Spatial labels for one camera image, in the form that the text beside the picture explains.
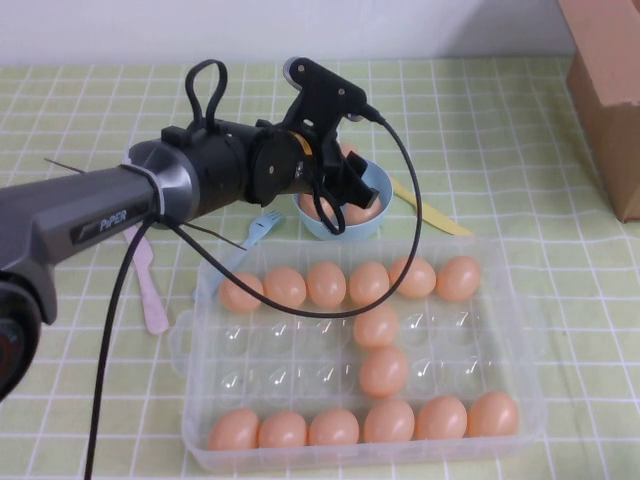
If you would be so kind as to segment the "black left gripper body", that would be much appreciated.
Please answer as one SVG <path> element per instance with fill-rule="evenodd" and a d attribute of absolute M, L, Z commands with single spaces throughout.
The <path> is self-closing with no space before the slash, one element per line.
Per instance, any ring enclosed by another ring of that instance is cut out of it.
<path fill-rule="evenodd" d="M 339 145 L 336 127 L 320 134 L 315 127 L 303 124 L 294 135 L 303 155 L 296 171 L 294 191 L 317 193 L 331 201 L 346 201 L 351 189 L 351 170 Z"/>

